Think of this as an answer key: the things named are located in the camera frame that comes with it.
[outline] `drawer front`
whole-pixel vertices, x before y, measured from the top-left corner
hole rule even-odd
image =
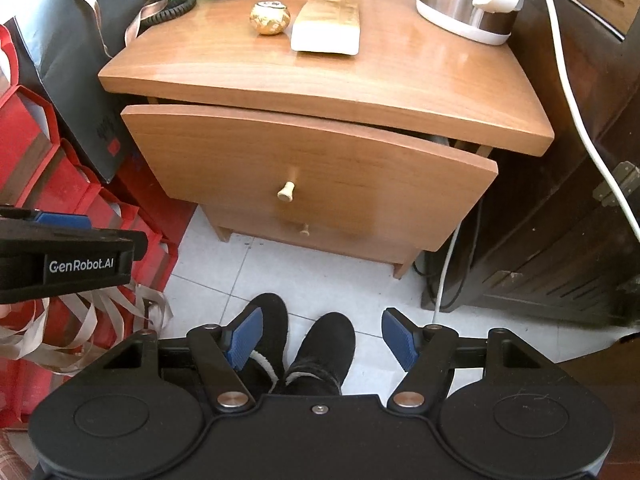
[[[299,224],[208,204],[203,204],[202,209],[213,227],[328,253],[388,264],[402,264],[415,253],[407,243],[345,233],[321,225]]]
[[[497,175],[492,160],[359,124],[199,105],[122,117],[172,198],[430,251]],[[287,182],[288,203],[277,197]]]

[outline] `person's foot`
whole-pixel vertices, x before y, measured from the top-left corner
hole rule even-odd
[[[339,395],[356,348],[356,335],[349,318],[338,312],[325,314],[305,336],[285,378],[287,393]],[[293,388],[296,382],[304,387]]]
[[[273,391],[284,376],[282,356],[287,344],[289,317],[282,298],[270,292],[253,298],[249,306],[262,309],[262,337],[238,377],[257,400]]]

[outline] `wooden nightstand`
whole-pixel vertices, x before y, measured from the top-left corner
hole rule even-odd
[[[202,204],[223,240],[388,262],[399,278],[492,183],[491,148],[540,156],[554,138],[507,46],[439,29],[415,0],[357,0],[354,57],[258,36],[256,1],[198,0],[100,72],[108,91],[156,99],[124,120],[167,194]],[[306,2],[281,1],[293,17]]]

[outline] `wooden knob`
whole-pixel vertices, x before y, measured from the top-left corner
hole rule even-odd
[[[278,192],[278,198],[283,202],[291,202],[293,200],[293,188],[296,185],[293,182],[287,182]]]

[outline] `screw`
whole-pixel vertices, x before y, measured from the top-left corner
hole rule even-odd
[[[249,397],[242,392],[224,392],[218,396],[218,404],[223,408],[241,408],[248,402]]]
[[[417,408],[424,404],[424,396],[417,392],[400,392],[394,395],[394,402],[401,408]]]
[[[314,407],[311,408],[311,411],[314,412],[316,415],[325,415],[329,413],[329,407],[325,406],[324,404],[316,404]]]

